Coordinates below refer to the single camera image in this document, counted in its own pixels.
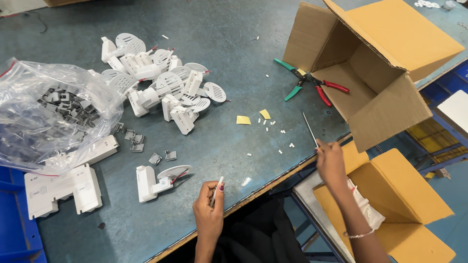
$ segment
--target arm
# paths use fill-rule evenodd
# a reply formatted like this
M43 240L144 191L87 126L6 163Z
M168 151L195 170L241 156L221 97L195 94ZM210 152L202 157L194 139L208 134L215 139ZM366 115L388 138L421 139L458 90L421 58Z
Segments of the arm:
M224 182L216 192L214 207L210 207L211 198L218 181L204 182L198 199L193 203L193 213L197 224L197 245L195 263L210 263L221 231L223 230Z
M371 228L354 200L352 191L348 188L348 177L344 170L343 151L340 145L337 142L326 144L320 140L317 140L317 143L320 146L320 148L316 149L318 154L317 168L320 177L327 184L331 195L340 208L348 235L369 233ZM350 238L350 242L356 262L390 262L375 233L361 238Z

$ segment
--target blue-gray table surface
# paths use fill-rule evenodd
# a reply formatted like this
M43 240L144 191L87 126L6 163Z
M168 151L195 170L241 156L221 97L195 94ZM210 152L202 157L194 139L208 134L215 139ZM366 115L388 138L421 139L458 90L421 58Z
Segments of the blue-gray table surface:
M325 7L321 1L310 2ZM336 2L349 10L375 1ZM233 101L213 103L201 112L187 136L174 122L164 121L161 106L137 118L126 102L121 122L145 135L144 152L132 153L130 142L122 133L116 134L118 153L92 166L103 206L77 215L74 201L69 199L59 203L57 213L38 220L49 263L144 262L156 255L196 228L191 205L203 181L225 177L227 209L312 155L314 143L301 110L319 138L332 141L349 131L336 109L326 107L310 83L284 102L298 79L273 63L273 58L283 56L298 6L299 0L91 1L38 10L48 25L44 34L39 33L43 26L37 14L0 20L0 61L15 56L101 72L109 68L100 59L101 37L113 40L127 32L142 39L147 48L156 44L175 47L175 55L183 63L203 64L212 70L205 81L219 84ZM417 10L466 46L466 30L456 25L463 15L468 17L462 6L450 13ZM258 41L251 41L257 36ZM431 76L466 56L464 51ZM275 125L257 123L263 109L269 111ZM249 116L252 125L235 124L236 115ZM289 148L290 143L296 147ZM182 164L192 165L194 173L156 199L140 204L135 168L152 166L148 162L151 155L164 155L165 150L177 151L177 160L162 160L154 167L156 174ZM106 227L100 230L97 226L102 222Z

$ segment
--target hand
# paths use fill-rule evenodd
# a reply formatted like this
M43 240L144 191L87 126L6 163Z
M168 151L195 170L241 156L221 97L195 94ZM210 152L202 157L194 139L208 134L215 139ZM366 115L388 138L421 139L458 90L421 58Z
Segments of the hand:
M319 148L316 148L318 154L317 169L320 178L329 188L347 187L343 151L339 143L324 143L317 139L317 144L319 145Z
M217 185L218 181L204 182L202 189L200 189L200 195L192 206L197 224L198 241L213 246L213 248L223 230L224 182L219 185L216 191L213 208L210 207Z

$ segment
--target red-handled pliers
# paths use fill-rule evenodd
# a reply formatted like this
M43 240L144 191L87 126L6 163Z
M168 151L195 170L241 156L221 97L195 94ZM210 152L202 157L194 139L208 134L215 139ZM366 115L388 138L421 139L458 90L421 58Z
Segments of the red-handled pliers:
M344 93L348 93L350 91L348 88L345 88L345 87L343 87L341 85L338 85L336 83L328 82L326 80L320 81L320 80L314 78L312 75L311 75L311 77L312 77L312 81L315 83L315 89L317 89L317 91L319 92L320 98L329 107L331 107L333 105L328 100L328 98L325 96L325 93L323 92L323 89L322 89L321 85L325 85L325 86L330 87L330 88L336 88L338 90L343 91Z

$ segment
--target silver bracelet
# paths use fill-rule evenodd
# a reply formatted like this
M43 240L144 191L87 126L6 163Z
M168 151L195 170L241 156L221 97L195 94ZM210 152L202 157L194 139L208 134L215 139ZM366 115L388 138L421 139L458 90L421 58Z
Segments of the silver bracelet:
M343 235L349 239L351 238L361 238L361 237L364 237L364 236L367 236L367 235L370 235L372 233L374 233L375 229L371 228L371 231L369 233L366 233L366 234L361 234L361 235L348 235L348 231L344 231L343 232Z

